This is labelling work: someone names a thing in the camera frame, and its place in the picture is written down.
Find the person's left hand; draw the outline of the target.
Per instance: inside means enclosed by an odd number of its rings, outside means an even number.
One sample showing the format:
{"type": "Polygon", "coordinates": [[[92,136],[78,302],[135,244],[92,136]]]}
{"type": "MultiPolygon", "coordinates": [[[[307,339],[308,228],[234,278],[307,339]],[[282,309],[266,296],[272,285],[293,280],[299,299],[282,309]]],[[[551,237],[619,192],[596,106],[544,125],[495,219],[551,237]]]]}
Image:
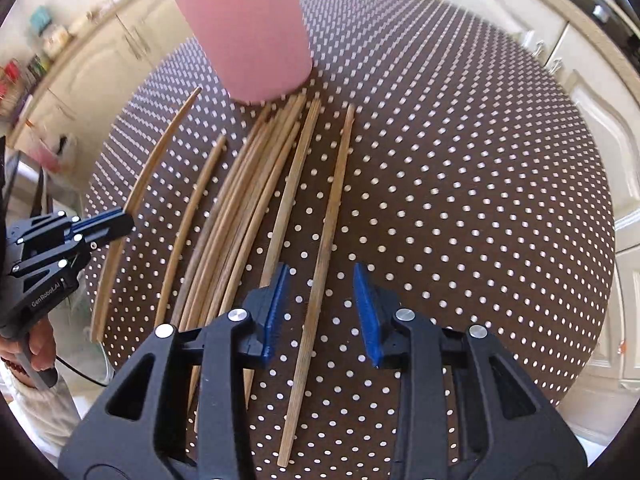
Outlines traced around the person's left hand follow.
{"type": "MultiPolygon", "coordinates": [[[[54,365],[56,344],[53,327],[48,318],[42,318],[32,326],[28,337],[29,351],[32,354],[30,364],[37,372],[48,370],[54,365]]],[[[3,359],[16,363],[17,355],[21,353],[21,346],[17,341],[1,339],[1,356],[3,359]]]]}

